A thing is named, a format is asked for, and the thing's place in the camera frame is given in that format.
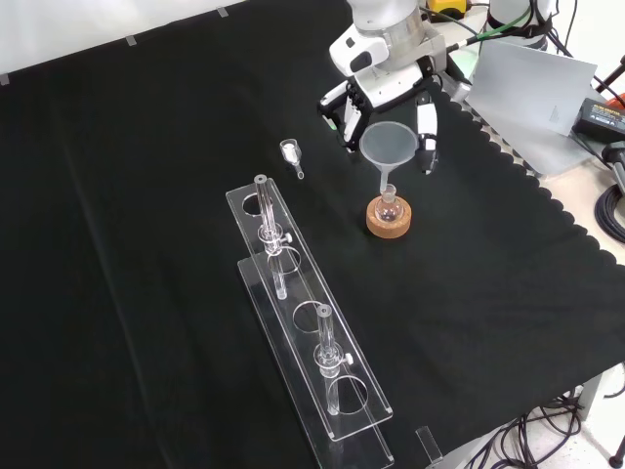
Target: white wall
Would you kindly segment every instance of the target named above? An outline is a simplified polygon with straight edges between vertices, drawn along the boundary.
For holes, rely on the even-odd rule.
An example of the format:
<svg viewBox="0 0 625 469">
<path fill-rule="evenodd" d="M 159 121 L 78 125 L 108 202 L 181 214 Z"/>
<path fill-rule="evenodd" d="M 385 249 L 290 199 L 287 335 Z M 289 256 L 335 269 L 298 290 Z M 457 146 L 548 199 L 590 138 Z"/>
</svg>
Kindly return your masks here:
<svg viewBox="0 0 625 469">
<path fill-rule="evenodd" d="M 625 56 L 625 0 L 578 0 L 577 3 L 577 17 L 568 41 L 568 50 L 575 59 L 597 64 L 597 76 L 606 78 Z M 554 26 L 562 42 L 566 38 L 573 5 L 573 0 L 560 0 L 561 13 L 554 18 Z M 625 93 L 625 75 L 611 88 L 617 93 Z M 612 97 L 608 92 L 604 96 Z"/>
<path fill-rule="evenodd" d="M 0 74 L 242 0 L 0 0 Z"/>
</svg>

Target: glass test tube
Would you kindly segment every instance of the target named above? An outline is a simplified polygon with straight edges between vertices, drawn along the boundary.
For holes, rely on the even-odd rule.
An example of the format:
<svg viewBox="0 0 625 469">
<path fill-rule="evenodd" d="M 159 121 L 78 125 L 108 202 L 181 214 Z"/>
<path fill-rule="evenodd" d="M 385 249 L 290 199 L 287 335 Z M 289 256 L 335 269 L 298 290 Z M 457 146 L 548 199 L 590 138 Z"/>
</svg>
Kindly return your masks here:
<svg viewBox="0 0 625 469">
<path fill-rule="evenodd" d="M 328 401 L 328 412 L 330 415 L 337 415 L 340 411 L 339 386 L 336 382 L 332 385 L 332 378 L 339 374 L 339 364 L 341 364 L 341 361 L 334 340 L 332 307 L 329 305 L 319 305 L 316 309 L 316 317 L 319 329 L 319 362 L 323 365 L 320 371 L 326 378 L 325 390 Z"/>
<path fill-rule="evenodd" d="M 258 204 L 261 208 L 261 217 L 263 218 L 263 226 L 261 227 L 261 235 L 265 238 L 265 251 L 269 255 L 270 270 L 273 275 L 273 283 L 275 284 L 275 294 L 280 300 L 286 299 L 286 285 L 284 284 L 284 270 L 282 263 L 278 257 L 281 241 L 279 233 L 275 227 L 275 219 L 273 218 L 273 207 L 271 206 L 271 198 L 267 189 L 267 176 L 259 174 L 254 178 L 256 183 L 256 196 Z"/>
</svg>

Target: yellow device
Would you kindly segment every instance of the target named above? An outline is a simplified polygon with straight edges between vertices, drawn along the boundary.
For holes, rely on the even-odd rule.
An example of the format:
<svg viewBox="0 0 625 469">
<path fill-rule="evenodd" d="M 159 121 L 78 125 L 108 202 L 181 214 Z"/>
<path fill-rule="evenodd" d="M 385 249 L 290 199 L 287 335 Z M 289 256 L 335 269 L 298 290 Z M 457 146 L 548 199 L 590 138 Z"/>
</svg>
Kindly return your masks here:
<svg viewBox="0 0 625 469">
<path fill-rule="evenodd" d="M 455 20 L 461 20 L 467 13 L 467 0 L 428 0 L 428 8 Z M 433 20 L 434 22 L 444 21 L 440 17 L 433 18 Z"/>
</svg>

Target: green cable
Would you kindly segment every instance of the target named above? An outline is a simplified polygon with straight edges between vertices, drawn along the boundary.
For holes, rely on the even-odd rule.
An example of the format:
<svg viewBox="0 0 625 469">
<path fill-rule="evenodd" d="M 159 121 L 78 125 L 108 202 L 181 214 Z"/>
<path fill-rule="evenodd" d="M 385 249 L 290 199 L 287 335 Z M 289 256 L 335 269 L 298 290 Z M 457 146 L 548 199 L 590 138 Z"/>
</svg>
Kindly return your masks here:
<svg viewBox="0 0 625 469">
<path fill-rule="evenodd" d="M 520 17 L 518 17 L 516 20 L 509 22 L 508 24 L 504 24 L 503 26 L 499 26 L 496 29 L 493 29 L 492 31 L 487 31 L 487 32 L 483 32 L 482 34 L 478 34 L 477 39 L 483 39 L 485 37 L 490 37 L 493 36 L 499 32 L 503 32 L 506 29 L 510 29 L 511 27 L 513 27 L 515 24 L 518 24 L 519 22 L 526 20 L 527 16 L 531 14 L 531 7 L 529 7 L 527 10 L 525 10 L 525 13 L 523 13 Z"/>
</svg>

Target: small glass vial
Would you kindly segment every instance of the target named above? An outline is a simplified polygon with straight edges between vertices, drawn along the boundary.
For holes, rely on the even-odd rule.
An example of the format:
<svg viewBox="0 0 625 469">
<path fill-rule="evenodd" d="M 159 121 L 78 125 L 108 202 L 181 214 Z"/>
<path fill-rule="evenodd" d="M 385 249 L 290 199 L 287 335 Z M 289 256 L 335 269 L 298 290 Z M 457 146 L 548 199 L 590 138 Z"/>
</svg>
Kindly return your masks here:
<svg viewBox="0 0 625 469">
<path fill-rule="evenodd" d="M 382 191 L 382 198 L 375 205 L 375 216 L 381 222 L 394 222 L 403 216 L 403 206 L 396 197 L 397 189 L 392 184 Z"/>
</svg>

